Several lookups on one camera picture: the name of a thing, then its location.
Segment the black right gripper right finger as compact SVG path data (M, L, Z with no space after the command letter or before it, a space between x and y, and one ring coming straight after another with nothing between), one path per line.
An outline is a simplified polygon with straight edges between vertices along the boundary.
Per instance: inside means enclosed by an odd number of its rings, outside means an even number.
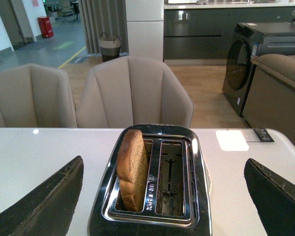
M295 236L295 185L252 158L244 177L266 233Z

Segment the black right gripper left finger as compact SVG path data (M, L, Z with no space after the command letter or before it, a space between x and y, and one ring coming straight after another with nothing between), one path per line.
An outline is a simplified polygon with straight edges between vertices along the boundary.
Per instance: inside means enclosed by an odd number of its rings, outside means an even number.
M0 236L66 235L82 189L83 174L83 159L77 156L0 213Z

